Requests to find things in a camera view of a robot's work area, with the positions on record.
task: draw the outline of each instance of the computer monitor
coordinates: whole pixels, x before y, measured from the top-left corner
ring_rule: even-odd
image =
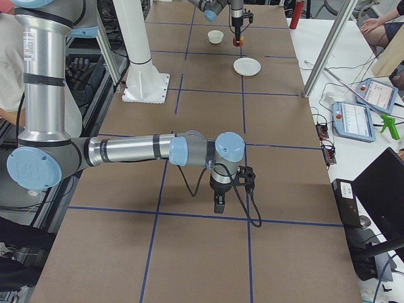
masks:
[[[404,161],[391,148],[383,151],[352,187],[388,242],[404,236]],[[404,261],[404,248],[396,253]]]

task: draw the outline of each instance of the white cloth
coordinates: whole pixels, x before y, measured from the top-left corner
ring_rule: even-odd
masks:
[[[16,112],[23,94],[23,28],[14,16],[0,14],[0,108]],[[64,128],[71,137],[81,133],[81,113],[65,85]]]

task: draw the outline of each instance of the black control box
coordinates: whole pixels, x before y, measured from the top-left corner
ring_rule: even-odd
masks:
[[[331,185],[343,226],[361,228],[356,195],[352,189],[351,181],[335,179]]]

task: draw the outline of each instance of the light blue joint cap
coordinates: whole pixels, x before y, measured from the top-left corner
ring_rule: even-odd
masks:
[[[169,160],[172,165],[185,166],[188,161],[188,143],[184,137],[174,137],[170,142]]]
[[[95,38],[98,35],[98,27],[87,27],[87,28],[74,28],[69,34],[72,38]]]
[[[215,21],[215,19],[217,17],[216,13],[214,11],[210,11],[210,10],[204,11],[203,14],[204,14],[205,18],[210,22]]]
[[[54,0],[11,0],[12,3],[21,8],[42,8]]]
[[[20,186],[33,191],[44,191],[62,181],[59,164],[39,148],[17,148],[8,156],[7,170]]]
[[[226,132],[215,141],[216,152],[225,160],[238,163],[244,156],[244,140],[236,133]]]

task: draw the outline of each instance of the dark shorts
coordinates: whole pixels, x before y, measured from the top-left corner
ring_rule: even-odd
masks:
[[[384,29],[386,30],[386,35],[389,42],[394,38],[403,24],[404,22],[392,22],[384,24]]]

